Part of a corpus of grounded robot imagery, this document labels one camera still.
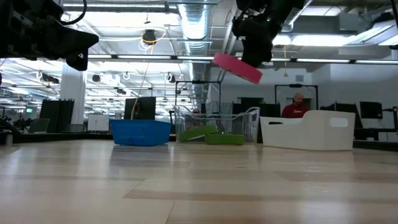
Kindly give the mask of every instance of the silver duct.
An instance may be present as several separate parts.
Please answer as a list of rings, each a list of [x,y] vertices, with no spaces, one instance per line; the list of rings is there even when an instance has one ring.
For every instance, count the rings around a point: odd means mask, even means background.
[[[202,40],[209,34],[210,6],[201,4],[181,4],[178,5],[181,15],[182,32],[185,39]],[[201,42],[186,42],[185,49],[188,55],[208,55],[209,44]],[[206,73],[206,64],[191,63],[191,80],[204,80]],[[203,86],[192,85],[192,93],[196,100],[193,100],[196,106],[199,106],[203,98],[201,88]]]
[[[282,27],[282,32],[292,32],[294,22],[299,18],[303,11],[312,3],[313,0],[305,0],[303,9],[293,8],[289,16],[286,18]]]
[[[178,9],[176,6],[170,6],[168,9],[163,4],[129,4],[129,5],[117,5],[117,4],[89,4],[87,12],[141,12],[141,13],[171,13],[178,15]],[[70,12],[81,12],[83,10],[82,4],[66,4],[64,9]]]

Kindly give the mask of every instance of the red shirt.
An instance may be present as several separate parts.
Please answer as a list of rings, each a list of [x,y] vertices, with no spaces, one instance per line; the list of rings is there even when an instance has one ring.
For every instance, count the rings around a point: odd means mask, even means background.
[[[288,105],[282,112],[283,118],[303,118],[307,112],[307,108],[304,105],[296,106],[295,104]]]

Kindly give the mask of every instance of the man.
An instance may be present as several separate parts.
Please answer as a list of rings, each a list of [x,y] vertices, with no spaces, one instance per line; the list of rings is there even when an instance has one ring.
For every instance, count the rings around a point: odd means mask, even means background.
[[[303,118],[304,114],[308,111],[307,107],[303,105],[304,95],[296,93],[294,95],[293,104],[288,105],[282,112],[283,118]]]

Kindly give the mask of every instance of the white wall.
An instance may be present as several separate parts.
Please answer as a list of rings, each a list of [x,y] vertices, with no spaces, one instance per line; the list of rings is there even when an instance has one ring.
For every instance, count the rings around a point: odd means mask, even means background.
[[[398,66],[396,65],[327,65],[313,73],[314,84],[320,88],[320,105],[356,103],[360,101],[382,103],[383,108],[398,106]],[[383,119],[362,119],[364,128],[393,128],[391,112],[384,112]],[[388,134],[390,141],[398,141],[395,133]],[[387,141],[385,133],[380,141]]]
[[[281,68],[275,71],[273,68],[260,69],[262,72],[262,78],[260,80],[260,85],[273,85],[273,84],[292,84],[296,83],[296,75],[303,75],[304,82],[301,84],[311,85],[312,74],[308,73],[305,68],[288,68],[286,70],[288,76],[285,77],[285,69]],[[219,68],[211,68],[211,81],[217,81],[218,74],[220,73]],[[229,72],[226,73],[223,80],[224,85],[252,85],[247,80],[244,80],[236,75]]]
[[[274,103],[274,85],[294,84],[296,75],[304,75],[304,82],[300,84],[311,85],[312,74],[308,73],[304,68],[289,68],[287,69],[288,76],[285,77],[285,69],[281,68],[275,71],[273,68],[261,69],[263,73],[260,84],[252,84],[236,75],[228,73],[225,75],[223,84],[221,86],[222,97],[221,101],[225,103],[238,102],[238,98],[263,98],[265,103]],[[219,68],[211,69],[211,80],[217,80]],[[313,88],[288,88],[279,87],[277,91],[277,100],[280,102],[281,109],[286,106],[286,98],[292,98],[297,92],[304,94],[305,98],[313,99],[312,106],[315,109],[315,89]],[[214,88],[209,88],[208,99],[209,101],[219,101],[218,91]]]

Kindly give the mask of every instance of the green object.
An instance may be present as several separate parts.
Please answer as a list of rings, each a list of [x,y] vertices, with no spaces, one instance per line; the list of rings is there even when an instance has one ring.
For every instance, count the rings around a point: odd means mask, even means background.
[[[206,135],[207,144],[235,144],[245,143],[244,135],[241,134],[208,134]]]
[[[181,133],[180,141],[181,142],[188,141],[189,139],[205,136],[207,134],[214,134],[217,132],[218,129],[217,126],[215,125],[205,125],[205,126],[195,127]]]

